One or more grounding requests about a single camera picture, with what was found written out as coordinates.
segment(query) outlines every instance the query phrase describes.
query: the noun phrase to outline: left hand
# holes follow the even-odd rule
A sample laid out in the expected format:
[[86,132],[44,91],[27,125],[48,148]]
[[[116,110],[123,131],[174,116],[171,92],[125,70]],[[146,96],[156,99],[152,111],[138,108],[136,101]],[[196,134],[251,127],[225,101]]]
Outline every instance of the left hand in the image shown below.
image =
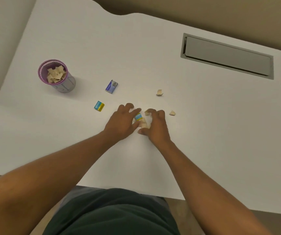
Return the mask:
[[117,141],[131,135],[139,125],[138,121],[132,124],[133,118],[141,111],[141,108],[138,108],[129,112],[133,108],[134,105],[132,103],[127,103],[125,106],[120,105],[118,110],[110,117],[104,131]]

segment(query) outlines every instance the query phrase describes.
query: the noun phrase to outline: mesh pen holder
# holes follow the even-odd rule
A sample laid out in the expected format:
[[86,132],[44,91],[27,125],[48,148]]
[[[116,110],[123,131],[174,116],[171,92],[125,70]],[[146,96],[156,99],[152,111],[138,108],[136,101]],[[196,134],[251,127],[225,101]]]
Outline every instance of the mesh pen holder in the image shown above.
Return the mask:
[[[64,71],[66,72],[66,77],[57,83],[49,83],[47,80],[48,69],[55,69],[55,67],[59,67],[61,65],[63,66]],[[57,59],[50,59],[44,61],[38,68],[38,76],[42,80],[42,82],[52,86],[53,88],[62,93],[70,92],[74,89],[76,85],[75,78],[70,74],[66,65]]]

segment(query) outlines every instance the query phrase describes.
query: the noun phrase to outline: metal cover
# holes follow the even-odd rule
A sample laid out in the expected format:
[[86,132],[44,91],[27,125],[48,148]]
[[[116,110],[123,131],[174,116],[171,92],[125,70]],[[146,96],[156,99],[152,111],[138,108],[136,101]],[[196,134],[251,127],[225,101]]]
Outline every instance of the metal cover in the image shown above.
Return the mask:
[[273,79],[273,56],[184,34],[181,57]]

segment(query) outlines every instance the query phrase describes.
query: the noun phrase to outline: dark green shirt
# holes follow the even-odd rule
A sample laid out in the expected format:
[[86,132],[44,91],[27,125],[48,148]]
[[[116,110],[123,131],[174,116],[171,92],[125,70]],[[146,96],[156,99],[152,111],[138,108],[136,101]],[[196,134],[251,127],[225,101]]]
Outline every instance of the dark green shirt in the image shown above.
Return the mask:
[[167,208],[125,189],[97,190],[70,200],[43,233],[58,234],[180,235]]

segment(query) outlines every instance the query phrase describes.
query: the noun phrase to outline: purple rim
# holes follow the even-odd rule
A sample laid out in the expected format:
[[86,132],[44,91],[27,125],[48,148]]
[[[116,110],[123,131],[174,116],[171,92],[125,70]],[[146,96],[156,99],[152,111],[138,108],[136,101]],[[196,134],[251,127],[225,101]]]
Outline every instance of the purple rim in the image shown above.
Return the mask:
[[[58,62],[62,63],[63,66],[65,67],[65,70],[66,70],[66,77],[65,77],[62,81],[57,82],[57,83],[53,83],[53,84],[51,84],[51,83],[49,83],[49,82],[47,82],[47,81],[44,81],[44,80],[41,78],[41,76],[40,76],[40,69],[41,69],[41,67],[42,67],[44,64],[46,64],[46,63],[48,63],[48,62],[51,62],[51,61],[58,61]],[[47,61],[44,61],[44,62],[39,66],[39,68],[38,68],[38,77],[40,78],[40,80],[41,80],[42,82],[44,82],[45,84],[48,84],[48,85],[51,85],[51,86],[59,85],[59,84],[63,83],[63,82],[67,79],[68,75],[69,75],[69,71],[68,71],[66,65],[65,65],[62,61],[60,61],[60,60],[58,60],[58,59],[49,59],[49,60],[47,60]]]

